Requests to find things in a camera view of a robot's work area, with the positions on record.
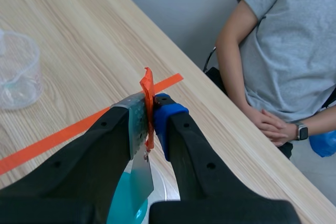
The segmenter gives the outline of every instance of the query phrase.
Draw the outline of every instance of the teal liquid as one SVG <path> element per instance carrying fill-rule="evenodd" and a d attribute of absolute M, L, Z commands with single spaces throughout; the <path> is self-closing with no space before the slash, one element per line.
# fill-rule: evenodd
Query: teal liquid
<path fill-rule="evenodd" d="M 131 174 L 123 173 L 114 193 L 107 224 L 140 224 L 145 218 L 148 200 L 140 209 L 133 209 L 131 195 Z"/>

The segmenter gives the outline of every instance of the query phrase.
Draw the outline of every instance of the gray wall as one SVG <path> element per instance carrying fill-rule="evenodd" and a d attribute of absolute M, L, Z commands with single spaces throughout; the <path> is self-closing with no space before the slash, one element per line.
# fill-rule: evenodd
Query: gray wall
<path fill-rule="evenodd" d="M 236 5 L 236 0 L 133 1 L 199 67 L 203 67 L 221 27 Z"/>

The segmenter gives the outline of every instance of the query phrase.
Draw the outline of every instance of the clasped hands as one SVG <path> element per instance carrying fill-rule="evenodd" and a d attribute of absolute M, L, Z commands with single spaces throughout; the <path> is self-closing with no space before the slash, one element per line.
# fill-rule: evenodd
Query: clasped hands
<path fill-rule="evenodd" d="M 242 111 L 277 147 L 294 140 L 297 136 L 295 124 L 286 123 L 264 109 L 258 111 L 251 106 L 246 106 Z"/>

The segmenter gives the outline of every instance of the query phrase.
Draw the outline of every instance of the chair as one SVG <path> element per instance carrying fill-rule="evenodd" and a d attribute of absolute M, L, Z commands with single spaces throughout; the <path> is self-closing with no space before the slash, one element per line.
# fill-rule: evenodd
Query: chair
<path fill-rule="evenodd" d="M 219 70 L 216 69 L 215 67 L 212 67 L 210 69 L 208 69 L 208 64 L 209 61 L 211 59 L 211 56 L 214 54 L 214 52 L 216 51 L 216 47 L 214 47 L 214 49 L 212 49 L 212 51 L 210 52 L 208 58 L 205 61 L 205 65 L 203 68 L 203 72 L 223 91 L 225 92 L 225 87 L 223 85 L 222 82 L 222 78 L 220 77 L 220 73 Z M 322 109 L 324 108 L 328 108 L 329 105 L 331 103 L 333 103 L 334 101 L 336 101 L 336 88 L 333 90 L 333 92 L 331 93 L 331 95 L 329 96 L 329 98 L 325 101 L 325 103 L 322 106 Z"/>

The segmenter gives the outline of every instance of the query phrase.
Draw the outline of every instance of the wrist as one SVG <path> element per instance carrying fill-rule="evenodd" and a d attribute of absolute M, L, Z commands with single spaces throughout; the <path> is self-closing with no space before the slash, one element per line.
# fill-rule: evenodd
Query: wrist
<path fill-rule="evenodd" d="M 296 140 L 298 138 L 298 126 L 294 123 L 289 123 L 287 125 L 288 128 L 288 137 L 290 141 Z"/>
<path fill-rule="evenodd" d="M 246 99 L 242 99 L 241 101 L 233 101 L 233 103 L 243 112 L 251 108 Z"/>

